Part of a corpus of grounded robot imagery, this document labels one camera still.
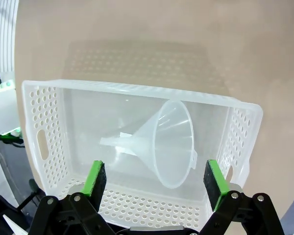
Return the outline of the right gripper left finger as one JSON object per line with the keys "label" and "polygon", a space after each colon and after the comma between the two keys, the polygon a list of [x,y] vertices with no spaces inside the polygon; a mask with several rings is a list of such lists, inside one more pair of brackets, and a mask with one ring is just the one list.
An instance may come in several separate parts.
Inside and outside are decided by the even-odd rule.
{"label": "right gripper left finger", "polygon": [[94,161],[83,189],[59,200],[45,196],[32,220],[30,235],[113,235],[113,229],[99,214],[106,186],[105,165]]}

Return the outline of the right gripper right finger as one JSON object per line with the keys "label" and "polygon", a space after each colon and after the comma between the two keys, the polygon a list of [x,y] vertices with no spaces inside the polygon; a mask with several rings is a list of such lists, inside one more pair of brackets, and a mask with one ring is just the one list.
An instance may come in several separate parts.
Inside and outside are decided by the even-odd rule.
{"label": "right gripper right finger", "polygon": [[203,182],[213,211],[200,235],[223,235],[232,222],[241,223],[247,235],[283,235],[271,198],[265,193],[252,197],[230,189],[216,160],[206,162]]}

